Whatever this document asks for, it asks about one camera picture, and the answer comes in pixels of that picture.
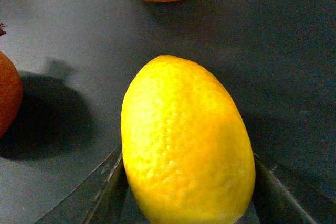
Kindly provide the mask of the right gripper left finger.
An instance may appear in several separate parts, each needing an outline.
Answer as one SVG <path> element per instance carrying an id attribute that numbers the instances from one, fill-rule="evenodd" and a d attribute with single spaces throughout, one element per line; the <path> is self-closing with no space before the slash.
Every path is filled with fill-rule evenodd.
<path id="1" fill-rule="evenodd" d="M 122 146 L 110 155 L 37 223 L 118 223 L 128 182 Z"/>

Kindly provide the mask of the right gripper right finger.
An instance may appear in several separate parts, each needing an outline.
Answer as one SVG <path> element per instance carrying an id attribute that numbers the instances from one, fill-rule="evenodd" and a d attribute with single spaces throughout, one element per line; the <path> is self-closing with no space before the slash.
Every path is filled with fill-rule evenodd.
<path id="1" fill-rule="evenodd" d="M 253 204 L 260 223 L 318 223 L 254 154 Z"/>

